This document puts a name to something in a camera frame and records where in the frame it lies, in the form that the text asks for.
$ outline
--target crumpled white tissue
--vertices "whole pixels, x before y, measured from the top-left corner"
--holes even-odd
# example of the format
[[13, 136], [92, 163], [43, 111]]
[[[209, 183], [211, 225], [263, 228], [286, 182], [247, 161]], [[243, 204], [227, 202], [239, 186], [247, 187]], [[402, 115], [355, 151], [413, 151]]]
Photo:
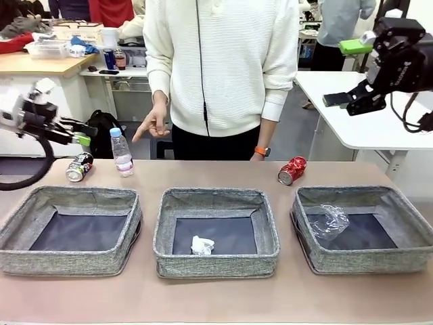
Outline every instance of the crumpled white tissue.
[[191, 250], [194, 255], [210, 255], [214, 249], [215, 242], [210, 239], [194, 236], [192, 238]]

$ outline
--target cable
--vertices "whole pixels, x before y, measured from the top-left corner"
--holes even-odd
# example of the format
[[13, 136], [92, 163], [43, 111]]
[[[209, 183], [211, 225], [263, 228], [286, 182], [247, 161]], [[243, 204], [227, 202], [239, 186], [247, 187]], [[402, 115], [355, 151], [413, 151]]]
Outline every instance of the cable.
[[415, 101], [416, 95], [412, 95], [411, 98], [409, 99], [409, 101], [407, 102], [406, 106], [405, 106], [405, 110], [403, 111], [403, 117], [401, 117], [397, 111], [394, 108], [394, 94], [391, 93], [391, 109], [394, 112], [394, 114], [398, 117], [398, 119], [403, 122], [403, 127], [405, 128], [406, 131], [410, 132], [410, 133], [419, 133], [422, 132], [423, 130], [421, 129], [421, 125], [416, 125], [416, 124], [412, 124], [407, 122], [406, 120], [406, 116], [407, 116], [407, 111], [410, 109], [410, 107], [412, 106], [412, 103]]
[[50, 170], [55, 160], [53, 148], [51, 147], [51, 144], [49, 144], [46, 138], [39, 136], [36, 136], [35, 138], [42, 145], [42, 148], [45, 151], [46, 157], [43, 166], [36, 174], [34, 174], [28, 179], [25, 179], [24, 181], [18, 181], [16, 183], [0, 183], [0, 191], [14, 191], [19, 190], [20, 188], [26, 188], [27, 186], [31, 186], [40, 179], [42, 179], [42, 177], [44, 177]]
[[208, 122], [208, 108], [206, 106], [206, 99], [204, 97], [204, 85], [203, 85], [203, 55], [202, 55], [202, 36], [200, 33], [200, 16], [198, 14], [198, 0], [196, 0], [196, 13], [197, 13], [197, 30], [198, 30], [198, 47], [200, 50], [200, 80], [202, 82], [202, 95], [203, 95], [203, 118], [204, 124], [206, 124], [206, 131], [209, 134], [209, 122]]

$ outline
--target backpack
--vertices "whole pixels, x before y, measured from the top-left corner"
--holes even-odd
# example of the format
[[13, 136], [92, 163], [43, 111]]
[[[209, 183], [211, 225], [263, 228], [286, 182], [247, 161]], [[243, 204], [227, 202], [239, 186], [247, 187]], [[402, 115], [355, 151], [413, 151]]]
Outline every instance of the backpack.
[[93, 157], [95, 159], [113, 159], [110, 129], [118, 127], [124, 136], [124, 131], [120, 123], [110, 113], [96, 110], [92, 113], [86, 124], [97, 129], [97, 135], [91, 137], [90, 142], [90, 151]]

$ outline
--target orange watch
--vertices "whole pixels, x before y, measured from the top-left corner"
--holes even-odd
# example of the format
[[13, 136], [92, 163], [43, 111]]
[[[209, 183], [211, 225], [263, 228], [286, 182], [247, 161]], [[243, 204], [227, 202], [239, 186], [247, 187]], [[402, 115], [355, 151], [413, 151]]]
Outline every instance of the orange watch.
[[264, 147], [256, 147], [254, 149], [254, 152], [257, 154], [261, 154], [262, 156], [269, 157], [269, 155], [271, 154], [271, 149], [270, 148], [264, 148]]

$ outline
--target red clothing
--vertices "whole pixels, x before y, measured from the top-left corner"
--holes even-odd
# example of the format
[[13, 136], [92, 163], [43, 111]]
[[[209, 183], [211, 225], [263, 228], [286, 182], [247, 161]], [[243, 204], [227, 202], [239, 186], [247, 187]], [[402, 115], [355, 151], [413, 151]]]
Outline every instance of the red clothing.
[[105, 27], [120, 27], [134, 18], [131, 0], [89, 0], [92, 22], [101, 22]]
[[14, 37], [10, 41], [0, 42], [0, 54], [19, 52], [24, 49], [24, 46], [33, 42], [31, 32], [26, 32], [23, 35]]

